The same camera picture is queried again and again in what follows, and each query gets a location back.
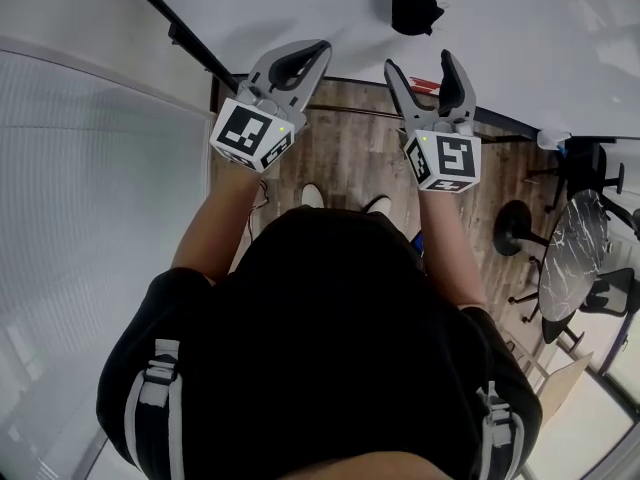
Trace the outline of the person's left white shoe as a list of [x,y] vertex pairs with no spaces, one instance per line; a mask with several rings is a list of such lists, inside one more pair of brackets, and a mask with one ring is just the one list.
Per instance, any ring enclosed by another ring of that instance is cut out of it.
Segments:
[[323,196],[316,185],[309,183],[303,187],[301,205],[316,209],[323,209],[325,207]]

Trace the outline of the black marble round table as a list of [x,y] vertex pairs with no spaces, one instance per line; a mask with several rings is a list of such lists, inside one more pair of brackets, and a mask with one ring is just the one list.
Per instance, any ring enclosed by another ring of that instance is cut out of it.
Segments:
[[596,281],[608,243],[600,195],[576,193],[564,207],[542,261],[538,305],[551,322],[565,319],[585,301]]

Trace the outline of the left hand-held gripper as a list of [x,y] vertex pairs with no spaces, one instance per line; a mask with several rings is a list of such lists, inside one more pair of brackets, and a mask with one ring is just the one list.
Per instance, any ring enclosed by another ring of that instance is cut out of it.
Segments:
[[268,170],[306,125],[304,110],[332,56],[326,40],[300,40],[269,50],[225,99],[210,144],[256,173]]

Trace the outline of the black round stool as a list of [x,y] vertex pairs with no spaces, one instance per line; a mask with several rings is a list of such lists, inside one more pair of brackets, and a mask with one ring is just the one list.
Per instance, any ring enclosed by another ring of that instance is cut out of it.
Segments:
[[502,256],[514,256],[522,250],[523,242],[532,242],[545,248],[549,241],[532,231],[529,207],[521,200],[506,203],[499,211],[493,227],[493,245]]

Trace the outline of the person's left forearm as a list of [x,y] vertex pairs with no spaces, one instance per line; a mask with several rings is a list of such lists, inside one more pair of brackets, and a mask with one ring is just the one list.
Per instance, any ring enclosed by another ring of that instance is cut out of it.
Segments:
[[174,255],[173,268],[194,270],[212,283],[230,272],[254,200],[258,173],[229,164],[189,224]]

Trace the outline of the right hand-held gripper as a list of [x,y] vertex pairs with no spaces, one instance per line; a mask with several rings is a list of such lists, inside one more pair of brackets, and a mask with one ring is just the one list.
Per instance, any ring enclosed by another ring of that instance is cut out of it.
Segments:
[[[421,104],[402,70],[391,59],[384,77],[396,110],[404,122],[406,159],[421,191],[462,193],[481,177],[481,139],[473,134],[476,93],[458,59],[441,52],[443,79],[439,90],[439,115]],[[439,121],[445,117],[454,122]]]

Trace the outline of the black t-shirt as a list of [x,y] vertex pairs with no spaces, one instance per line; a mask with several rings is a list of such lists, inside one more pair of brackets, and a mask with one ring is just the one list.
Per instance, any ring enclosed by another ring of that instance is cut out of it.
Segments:
[[[491,317],[458,308],[390,223],[296,208],[216,283],[150,284],[102,371],[96,413],[150,480],[278,480],[374,452],[506,480],[542,409]],[[487,472],[485,459],[491,460]]]

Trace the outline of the black-framed whiteboard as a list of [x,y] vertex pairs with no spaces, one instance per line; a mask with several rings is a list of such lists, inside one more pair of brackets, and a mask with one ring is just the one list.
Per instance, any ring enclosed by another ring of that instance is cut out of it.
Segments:
[[468,73],[481,107],[537,128],[640,138],[640,0],[438,0],[433,33],[404,36],[370,0],[147,0],[222,68],[245,73],[301,39],[333,47],[329,74],[379,82],[394,60],[438,81],[440,53]]

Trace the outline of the person's right forearm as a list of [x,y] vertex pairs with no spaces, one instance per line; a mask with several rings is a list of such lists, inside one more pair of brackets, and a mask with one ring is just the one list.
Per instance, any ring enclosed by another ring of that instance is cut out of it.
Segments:
[[455,197],[419,191],[418,200],[427,276],[454,306],[484,309],[485,287]]

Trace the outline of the light wooden board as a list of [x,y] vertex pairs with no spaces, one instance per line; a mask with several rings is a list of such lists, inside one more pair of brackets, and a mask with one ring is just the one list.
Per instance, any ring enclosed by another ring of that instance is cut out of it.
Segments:
[[539,364],[536,365],[543,377],[543,382],[536,392],[542,408],[542,427],[566,401],[579,377],[589,366],[592,356],[593,354],[589,353],[552,373],[547,372]]

